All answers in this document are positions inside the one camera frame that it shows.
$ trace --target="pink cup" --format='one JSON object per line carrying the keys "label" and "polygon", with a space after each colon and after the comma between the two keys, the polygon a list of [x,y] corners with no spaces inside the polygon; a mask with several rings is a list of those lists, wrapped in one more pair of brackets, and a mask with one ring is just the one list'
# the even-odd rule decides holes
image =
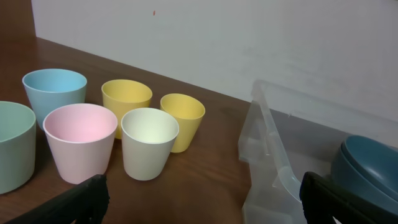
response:
{"label": "pink cup", "polygon": [[104,174],[111,156],[118,119],[98,105],[66,105],[43,122],[52,155],[62,179],[79,184]]}

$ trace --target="clear plastic bin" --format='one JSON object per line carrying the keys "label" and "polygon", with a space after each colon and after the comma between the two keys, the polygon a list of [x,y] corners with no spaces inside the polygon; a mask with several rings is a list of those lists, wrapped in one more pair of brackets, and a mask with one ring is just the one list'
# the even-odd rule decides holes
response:
{"label": "clear plastic bin", "polygon": [[307,223],[299,198],[306,171],[327,176],[350,134],[398,146],[398,123],[257,80],[239,138],[239,158],[250,165],[246,224]]}

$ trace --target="plastic cup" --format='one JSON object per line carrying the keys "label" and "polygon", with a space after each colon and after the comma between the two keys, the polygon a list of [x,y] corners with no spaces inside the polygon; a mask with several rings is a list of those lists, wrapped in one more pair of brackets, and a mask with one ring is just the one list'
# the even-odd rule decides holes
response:
{"label": "plastic cup", "polygon": [[66,105],[47,115],[44,131],[62,179],[79,184],[104,174],[117,126],[112,111],[88,103]]}
{"label": "plastic cup", "polygon": [[25,75],[22,82],[41,129],[51,111],[85,102],[87,79],[77,72],[55,68],[37,70]]}
{"label": "plastic cup", "polygon": [[177,121],[164,111],[139,108],[126,113],[121,124],[124,170],[136,180],[157,177],[177,137]]}
{"label": "plastic cup", "polygon": [[121,139],[123,116],[133,109],[148,107],[152,91],[148,86],[132,80],[111,80],[104,83],[101,89],[104,107],[111,110],[118,118],[115,138]]}
{"label": "plastic cup", "polygon": [[0,194],[27,182],[35,169],[36,117],[27,106],[0,101]]}
{"label": "plastic cup", "polygon": [[180,133],[175,140],[172,152],[187,150],[205,115],[205,106],[191,96],[172,93],[162,97],[160,108],[171,114],[180,125]]}

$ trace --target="dark teal bowl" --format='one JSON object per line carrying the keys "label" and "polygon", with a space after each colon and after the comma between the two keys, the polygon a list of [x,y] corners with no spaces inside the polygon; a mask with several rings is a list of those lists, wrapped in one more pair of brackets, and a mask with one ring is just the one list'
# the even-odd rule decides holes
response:
{"label": "dark teal bowl", "polygon": [[361,175],[347,160],[341,148],[331,164],[331,179],[347,191],[398,215],[398,202]]}
{"label": "dark teal bowl", "polygon": [[398,201],[398,151],[362,136],[348,137],[341,150],[363,177]]}

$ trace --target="cup rim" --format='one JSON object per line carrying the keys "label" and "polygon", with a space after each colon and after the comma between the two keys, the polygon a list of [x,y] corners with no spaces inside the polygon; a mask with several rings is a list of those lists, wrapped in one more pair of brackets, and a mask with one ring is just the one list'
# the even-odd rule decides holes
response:
{"label": "cup rim", "polygon": [[[68,72],[76,73],[76,74],[82,76],[82,77],[85,79],[85,84],[84,84],[83,86],[77,88],[76,90],[69,90],[69,91],[45,91],[45,90],[39,90],[39,89],[33,88],[33,87],[31,87],[30,85],[28,85],[28,84],[25,83],[25,78],[26,78],[28,75],[31,75],[31,74],[37,73],[37,72],[42,72],[42,71],[45,71],[45,70],[63,70],[63,71],[68,71]],[[45,68],[45,69],[34,70],[34,71],[29,72],[28,74],[24,75],[24,77],[22,78],[22,83],[23,83],[24,86],[26,86],[27,88],[30,88],[31,90],[39,91],[39,92],[42,92],[42,93],[69,93],[69,92],[72,92],[72,91],[81,90],[82,88],[84,88],[85,86],[87,86],[87,78],[86,78],[84,75],[82,75],[82,74],[80,74],[80,73],[78,73],[78,72],[72,71],[72,70],[67,70],[67,69],[62,69],[62,68]]]}
{"label": "cup rim", "polygon": [[[148,90],[150,91],[150,97],[149,97],[148,99],[142,100],[142,101],[121,101],[121,100],[115,99],[115,98],[112,97],[112,96],[109,96],[109,95],[104,91],[104,86],[105,86],[106,84],[108,84],[108,83],[111,83],[111,82],[114,82],[114,81],[120,81],[120,80],[129,81],[129,82],[134,82],[134,83],[138,83],[138,84],[141,84],[141,85],[145,86],[145,87],[148,88]],[[106,95],[107,97],[109,97],[110,99],[112,99],[112,100],[114,100],[114,101],[117,101],[117,102],[120,102],[120,103],[143,103],[143,102],[145,102],[145,101],[150,100],[150,99],[153,97],[153,95],[154,95],[153,92],[152,92],[152,90],[151,90],[151,88],[149,88],[147,85],[145,85],[145,84],[143,84],[143,83],[141,83],[141,82],[137,82],[137,81],[134,81],[134,80],[127,80],[127,79],[116,79],[116,80],[107,81],[107,82],[105,82],[104,84],[102,84],[102,86],[101,86],[101,91],[102,91],[103,94],[105,94],[105,95]]]}
{"label": "cup rim", "polygon": [[25,134],[25,133],[28,132],[30,129],[32,129],[33,126],[36,125],[36,114],[35,114],[35,113],[33,112],[33,110],[30,109],[28,106],[23,105],[23,104],[20,104],[20,103],[16,103],[16,102],[10,102],[10,101],[0,101],[0,104],[1,104],[1,103],[9,103],[9,104],[14,104],[14,105],[23,106],[23,107],[27,108],[27,109],[33,114],[33,122],[32,122],[31,125],[29,125],[29,127],[28,127],[25,131],[22,131],[22,132],[20,132],[19,134],[15,135],[15,136],[13,136],[13,137],[7,138],[7,139],[5,139],[5,140],[0,140],[0,143],[6,142],[6,141],[10,141],[10,140],[13,140],[13,139],[15,139],[15,138],[18,138],[19,136]]}
{"label": "cup rim", "polygon": [[206,113],[206,108],[205,108],[205,105],[203,105],[203,103],[201,103],[201,101],[197,100],[196,98],[194,98],[194,97],[192,97],[192,96],[188,96],[188,95],[182,94],[182,93],[169,93],[169,94],[164,95],[164,96],[160,99],[160,106],[165,110],[166,113],[169,113],[169,112],[168,112],[168,111],[166,110],[166,108],[163,106],[163,98],[165,98],[166,96],[169,96],[169,95],[187,96],[187,97],[189,97],[189,98],[195,100],[197,103],[199,103],[199,104],[203,107],[203,113],[202,113],[200,116],[196,117],[196,118],[181,118],[181,117],[179,117],[179,116],[172,115],[173,117],[176,117],[176,118],[178,118],[178,119],[184,119],[184,120],[196,120],[196,119],[202,118],[202,117],[205,115],[205,113]]}
{"label": "cup rim", "polygon": [[[138,139],[132,137],[132,136],[131,136],[129,133],[127,133],[127,131],[124,129],[123,120],[124,120],[124,118],[125,118],[129,113],[132,113],[133,111],[137,111],[137,110],[156,110],[156,111],[160,111],[161,113],[167,114],[167,116],[170,116],[170,117],[173,118],[173,120],[175,121],[175,124],[177,125],[177,133],[176,133],[175,136],[174,136],[173,138],[171,138],[170,140],[162,141],[162,142],[146,142],[146,141],[141,141],[141,140],[138,140]],[[169,114],[169,113],[167,113],[167,112],[165,112],[165,111],[156,109],[156,108],[136,108],[136,109],[133,109],[133,110],[127,112],[127,113],[122,117],[122,120],[120,121],[120,126],[122,127],[122,131],[123,131],[124,133],[126,133],[127,136],[129,136],[131,139],[133,139],[133,140],[135,140],[135,141],[137,141],[137,142],[141,142],[141,143],[144,143],[144,144],[164,144],[164,143],[167,143],[167,142],[172,141],[173,139],[175,139],[175,138],[178,136],[178,134],[180,133],[180,125],[178,124],[178,121],[177,121],[171,114]]]}
{"label": "cup rim", "polygon": [[[85,141],[85,142],[67,141],[67,140],[63,140],[63,139],[57,138],[57,137],[55,137],[54,135],[50,134],[50,132],[49,132],[49,131],[47,130],[47,128],[45,127],[45,121],[46,121],[47,118],[50,116],[50,114],[54,113],[54,112],[57,111],[57,110],[60,110],[60,109],[62,109],[62,108],[65,108],[65,107],[67,107],[67,106],[73,106],[73,105],[98,106],[98,107],[100,107],[100,108],[104,108],[104,109],[108,110],[108,111],[113,115],[113,117],[114,117],[115,120],[116,120],[115,127],[114,127],[113,131],[112,131],[111,133],[109,133],[107,136],[103,137],[103,138],[100,138],[100,139],[97,139],[97,140],[94,140],[94,141]],[[57,109],[51,111],[51,112],[44,118],[44,120],[43,120],[43,130],[44,130],[44,132],[45,132],[46,134],[48,134],[51,138],[54,138],[54,139],[56,139],[56,140],[58,140],[58,141],[65,142],[65,143],[70,143],[70,144],[86,144],[86,143],[94,143],[94,142],[98,142],[98,141],[104,140],[104,139],[108,138],[110,135],[112,135],[112,134],[116,131],[116,128],[118,128],[118,118],[116,117],[116,115],[115,115],[111,110],[105,108],[104,106],[95,105],[95,104],[92,104],[92,103],[74,103],[74,104],[70,104],[70,105],[61,106],[61,107],[59,107],[59,108],[57,108]]]}

